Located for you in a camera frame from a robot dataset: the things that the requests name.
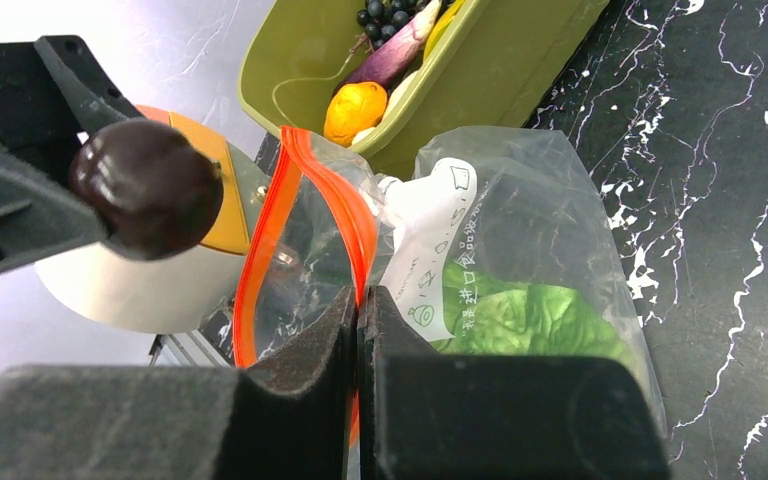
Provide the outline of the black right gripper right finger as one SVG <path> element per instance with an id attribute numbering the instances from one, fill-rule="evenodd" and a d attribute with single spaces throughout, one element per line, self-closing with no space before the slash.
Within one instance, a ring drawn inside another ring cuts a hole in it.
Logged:
<path id="1" fill-rule="evenodd" d="M 648 405 L 620 363 L 443 355 L 389 291 L 357 326 L 364 479 L 666 479 Z"/>

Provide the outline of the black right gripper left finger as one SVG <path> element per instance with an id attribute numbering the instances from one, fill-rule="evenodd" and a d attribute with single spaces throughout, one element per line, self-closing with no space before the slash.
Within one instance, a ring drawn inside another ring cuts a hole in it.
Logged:
<path id="1" fill-rule="evenodd" d="M 9 369 L 0 479 L 342 479 L 356 317 L 346 287 L 248 369 Z"/>

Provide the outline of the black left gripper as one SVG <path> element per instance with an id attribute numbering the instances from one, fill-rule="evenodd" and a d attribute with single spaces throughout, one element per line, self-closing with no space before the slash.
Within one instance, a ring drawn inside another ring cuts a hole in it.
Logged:
<path id="1" fill-rule="evenodd" d="M 69 170 L 79 126 L 93 136 L 143 117 L 81 37 L 0 43 L 0 274 L 112 237 L 44 173 Z"/>

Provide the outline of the dark brown plum toy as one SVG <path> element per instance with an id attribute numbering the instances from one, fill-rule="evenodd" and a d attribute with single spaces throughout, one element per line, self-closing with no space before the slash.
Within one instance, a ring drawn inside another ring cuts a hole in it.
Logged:
<path id="1" fill-rule="evenodd" d="M 103 220 L 107 245 L 138 261 L 165 260 L 195 247 L 224 199 L 219 164 L 178 130 L 147 118 L 90 136 L 70 165 L 69 187 Z"/>

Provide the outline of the green lettuce toy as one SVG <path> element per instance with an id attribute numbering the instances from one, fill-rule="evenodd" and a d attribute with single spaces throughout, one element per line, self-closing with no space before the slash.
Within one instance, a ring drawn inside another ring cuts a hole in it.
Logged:
<path id="1" fill-rule="evenodd" d="M 442 287 L 451 336 L 431 342 L 441 353 L 604 357 L 646 377 L 641 355 L 576 289 L 505 281 L 454 262 Z"/>

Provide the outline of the clear zip bag orange zipper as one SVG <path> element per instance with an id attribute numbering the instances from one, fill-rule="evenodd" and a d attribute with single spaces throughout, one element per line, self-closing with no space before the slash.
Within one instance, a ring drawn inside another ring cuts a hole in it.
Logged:
<path id="1" fill-rule="evenodd" d="M 277 350 L 349 286 L 357 293 L 385 287 L 426 342 L 447 339 L 449 262 L 578 290 L 641 355 L 646 377 L 627 369 L 658 432 L 666 431 L 603 202 L 567 138 L 553 130 L 456 128 L 420 148 L 413 177 L 403 181 L 374 173 L 360 155 L 316 133 L 283 128 L 235 298 L 234 362 L 248 367 Z"/>

